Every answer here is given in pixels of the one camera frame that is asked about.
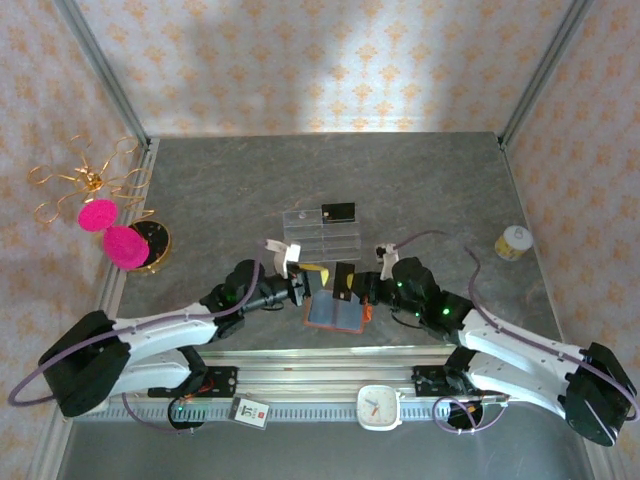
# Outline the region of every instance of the pink pom pom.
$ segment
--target pink pom pom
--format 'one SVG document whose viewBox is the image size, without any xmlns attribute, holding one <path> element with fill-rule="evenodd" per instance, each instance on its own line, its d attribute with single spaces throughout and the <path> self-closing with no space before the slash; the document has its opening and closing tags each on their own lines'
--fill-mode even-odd
<svg viewBox="0 0 640 480">
<path fill-rule="evenodd" d="M 87 232 L 109 228 L 118 218 L 118 206 L 112 200 L 100 199 L 88 203 L 78 214 L 78 224 Z"/>
<path fill-rule="evenodd" d="M 104 233 L 104 251 L 116 267 L 133 270 L 149 256 L 149 245 L 138 232 L 122 225 L 111 227 Z"/>
</svg>

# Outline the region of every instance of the transparent organizer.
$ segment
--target transparent organizer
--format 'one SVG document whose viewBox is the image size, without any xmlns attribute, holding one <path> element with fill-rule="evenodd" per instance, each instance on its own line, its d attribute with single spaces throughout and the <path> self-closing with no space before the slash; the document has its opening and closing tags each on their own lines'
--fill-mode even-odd
<svg viewBox="0 0 640 480">
<path fill-rule="evenodd" d="M 300 261 L 309 263 L 360 259 L 360 223 L 323 223 L 322 210 L 282 214 L 284 238 L 300 244 Z"/>
</svg>

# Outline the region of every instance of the white square clock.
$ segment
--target white square clock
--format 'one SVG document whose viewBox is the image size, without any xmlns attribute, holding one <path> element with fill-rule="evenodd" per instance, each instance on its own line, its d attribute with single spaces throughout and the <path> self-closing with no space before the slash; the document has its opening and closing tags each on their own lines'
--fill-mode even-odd
<svg viewBox="0 0 640 480">
<path fill-rule="evenodd" d="M 367 385 L 358 392 L 358 423 L 366 430 L 386 432 L 402 423 L 400 392 L 387 385 Z"/>
</svg>

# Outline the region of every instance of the patterned wallpaper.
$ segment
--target patterned wallpaper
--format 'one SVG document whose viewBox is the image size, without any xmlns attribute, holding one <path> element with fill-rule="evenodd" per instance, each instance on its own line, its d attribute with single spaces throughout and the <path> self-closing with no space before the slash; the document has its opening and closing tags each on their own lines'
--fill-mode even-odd
<svg viewBox="0 0 640 480">
<path fill-rule="evenodd" d="M 147 133 L 494 131 L 570 0 L 79 0 Z"/>
<path fill-rule="evenodd" d="M 0 31 L 0 478 L 22 480 L 48 407 L 15 409 L 6 398 L 93 308 L 106 266 L 96 242 L 74 225 L 73 205 L 49 227 L 36 224 L 33 209 L 67 185 L 33 187 L 26 174 L 47 162 L 79 166 L 65 148 L 77 133 L 92 133 L 91 159 L 108 156 L 126 131 L 51 0 L 5 0 Z M 22 398 L 47 391 L 40 379 Z"/>
<path fill-rule="evenodd" d="M 637 2 L 595 2 L 510 148 L 565 334 L 614 349 L 637 387 L 639 58 Z M 637 424 L 624 427 L 619 445 L 637 478 Z"/>
</svg>

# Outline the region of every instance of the gold round base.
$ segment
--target gold round base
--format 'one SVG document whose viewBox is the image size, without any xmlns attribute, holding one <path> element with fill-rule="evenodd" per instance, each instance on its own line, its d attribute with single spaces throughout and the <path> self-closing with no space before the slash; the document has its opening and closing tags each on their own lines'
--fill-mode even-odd
<svg viewBox="0 0 640 480">
<path fill-rule="evenodd" d="M 169 256 L 171 249 L 171 234 L 167 227 L 155 220 L 140 220 L 133 222 L 129 228 L 138 232 L 149 244 L 149 256 L 145 262 L 130 270 L 136 273 L 156 273 Z"/>
</svg>

